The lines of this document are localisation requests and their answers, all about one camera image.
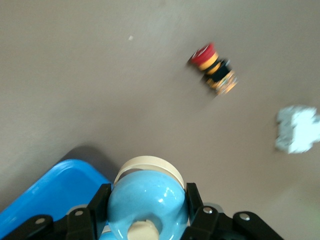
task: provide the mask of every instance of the blue plastic container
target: blue plastic container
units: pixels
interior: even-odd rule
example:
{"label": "blue plastic container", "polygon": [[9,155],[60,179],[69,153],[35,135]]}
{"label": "blue plastic container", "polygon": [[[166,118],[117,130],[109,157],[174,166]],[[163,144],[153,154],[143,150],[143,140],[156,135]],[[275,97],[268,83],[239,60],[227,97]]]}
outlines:
{"label": "blue plastic container", "polygon": [[0,239],[35,215],[63,218],[72,207],[88,204],[101,184],[110,183],[84,161],[58,163],[0,213]]}

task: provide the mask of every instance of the white electrical component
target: white electrical component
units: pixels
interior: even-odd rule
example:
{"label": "white electrical component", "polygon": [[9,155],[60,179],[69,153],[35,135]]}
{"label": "white electrical component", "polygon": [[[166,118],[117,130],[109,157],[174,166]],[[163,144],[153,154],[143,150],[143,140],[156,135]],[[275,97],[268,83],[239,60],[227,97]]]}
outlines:
{"label": "white electrical component", "polygon": [[275,146],[288,154],[300,154],[320,141],[320,115],[309,106],[289,106],[277,115],[278,138]]}

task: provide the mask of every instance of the screw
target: screw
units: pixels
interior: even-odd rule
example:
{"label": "screw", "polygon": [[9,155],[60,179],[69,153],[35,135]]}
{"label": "screw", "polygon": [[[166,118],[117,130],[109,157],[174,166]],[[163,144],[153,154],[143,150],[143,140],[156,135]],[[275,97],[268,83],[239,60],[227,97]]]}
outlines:
{"label": "screw", "polygon": [[204,211],[206,214],[212,214],[212,213],[213,213],[212,208],[211,208],[211,207],[208,207],[208,206],[204,207],[204,208],[203,208],[203,211]]}
{"label": "screw", "polygon": [[35,221],[35,224],[42,224],[45,222],[45,219],[43,217],[41,218],[38,218],[36,221]]}
{"label": "screw", "polygon": [[74,215],[78,217],[78,216],[81,216],[82,214],[84,214],[84,211],[79,210],[79,211],[76,211]]}
{"label": "screw", "polygon": [[239,216],[240,216],[240,218],[242,220],[245,220],[245,221],[249,221],[250,220],[250,216],[248,214],[244,213],[244,212],[240,213]]}

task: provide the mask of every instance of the yellow ring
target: yellow ring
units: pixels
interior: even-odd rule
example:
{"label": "yellow ring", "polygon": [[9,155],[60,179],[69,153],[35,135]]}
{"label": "yellow ring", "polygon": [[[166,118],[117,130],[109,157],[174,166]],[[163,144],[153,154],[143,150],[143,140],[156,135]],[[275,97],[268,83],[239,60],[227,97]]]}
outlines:
{"label": "yellow ring", "polygon": [[210,57],[207,61],[205,61],[204,63],[202,63],[199,66],[199,69],[206,70],[208,67],[210,67],[212,64],[215,63],[215,61],[218,59],[218,57],[219,57],[218,53],[215,52],[212,57]]}
{"label": "yellow ring", "polygon": [[221,62],[218,62],[218,64],[214,68],[212,68],[210,71],[208,71],[206,74],[207,75],[214,74],[220,68],[220,66],[221,66]]}

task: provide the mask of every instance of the table surface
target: table surface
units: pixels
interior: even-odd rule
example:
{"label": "table surface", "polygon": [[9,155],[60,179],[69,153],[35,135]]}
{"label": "table surface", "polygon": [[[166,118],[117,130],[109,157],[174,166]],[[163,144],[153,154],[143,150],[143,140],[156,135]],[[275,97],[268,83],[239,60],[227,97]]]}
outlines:
{"label": "table surface", "polygon": [[[276,114],[320,107],[320,1],[0,1],[0,210],[63,158],[114,178],[152,155],[231,216],[320,236],[320,143],[275,150]],[[214,41],[239,83],[190,56]]]}

